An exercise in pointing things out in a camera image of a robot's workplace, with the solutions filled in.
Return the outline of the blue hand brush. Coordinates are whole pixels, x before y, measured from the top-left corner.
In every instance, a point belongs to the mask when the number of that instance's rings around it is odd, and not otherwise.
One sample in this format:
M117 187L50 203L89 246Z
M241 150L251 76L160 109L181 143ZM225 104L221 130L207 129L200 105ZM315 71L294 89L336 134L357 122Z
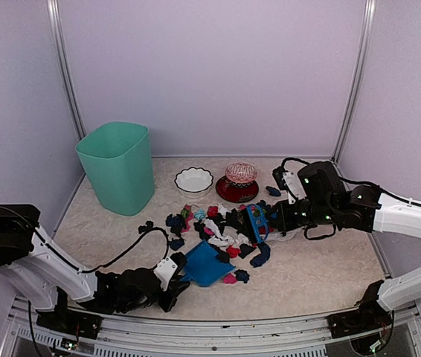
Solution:
M247 212L252 231L254 232L252 242L255 245L265 242L270 233L270 229L263 209L258 205L250 204L246 206L245 211Z

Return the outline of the blue plastic dustpan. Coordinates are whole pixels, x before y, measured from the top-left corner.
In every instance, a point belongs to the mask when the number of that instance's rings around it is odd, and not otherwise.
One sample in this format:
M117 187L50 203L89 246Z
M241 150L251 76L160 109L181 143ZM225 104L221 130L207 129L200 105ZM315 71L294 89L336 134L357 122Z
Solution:
M209 287L236 267L223 263L218 258L217 251L206 241L201 241L185 254L187 262L182 269L184 275L180 281L194 282L201 287Z

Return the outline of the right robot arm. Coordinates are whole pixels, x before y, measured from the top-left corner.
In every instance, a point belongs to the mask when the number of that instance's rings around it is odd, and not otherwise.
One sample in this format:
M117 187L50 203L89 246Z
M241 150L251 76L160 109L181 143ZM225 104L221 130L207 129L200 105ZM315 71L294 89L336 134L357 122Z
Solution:
M289 198L266 213L273 229L287 233L330 225L334 231L354 229L367 233L395 233L421 239L421 202L403 198L368 181L340 177L329 161L305 163L292 174L281 164L273 169L277 186ZM421 298L421 267L404 275L371 283L362 307L353 313L353 324L368 330L389 312Z

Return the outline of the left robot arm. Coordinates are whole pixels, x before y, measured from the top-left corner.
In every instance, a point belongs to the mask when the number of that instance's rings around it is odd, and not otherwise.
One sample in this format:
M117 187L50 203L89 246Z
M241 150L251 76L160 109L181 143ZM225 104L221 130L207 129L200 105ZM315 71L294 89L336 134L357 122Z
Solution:
M61 298L101 314L154 304L169 312L190 285L180 274L187 263L181 252L166 252L152 268L103 272L117 258L87 268L48 236L39 217L39 209L30 204L0 205L0 274L62 331L70 330L77 316Z

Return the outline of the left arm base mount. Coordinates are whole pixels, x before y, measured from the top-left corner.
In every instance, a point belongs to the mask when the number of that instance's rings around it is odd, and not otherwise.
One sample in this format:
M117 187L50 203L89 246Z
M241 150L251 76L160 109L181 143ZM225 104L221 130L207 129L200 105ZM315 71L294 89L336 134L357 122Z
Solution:
M86 312L76 312L68 308L68 296L57 289L57 304L52 312L39 312L36 323L56 332L74 335L76 338L95 340L100 331L102 318Z

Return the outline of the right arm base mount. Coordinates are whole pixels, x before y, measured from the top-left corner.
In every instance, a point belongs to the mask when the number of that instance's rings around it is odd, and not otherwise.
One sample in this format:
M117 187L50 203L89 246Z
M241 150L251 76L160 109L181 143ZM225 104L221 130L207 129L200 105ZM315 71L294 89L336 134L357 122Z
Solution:
M357 303L356 309L331 314L327 317L332 338L356 335L393 323L393 313L384 310L377 303L378 291L382 284L383 280L371 283Z

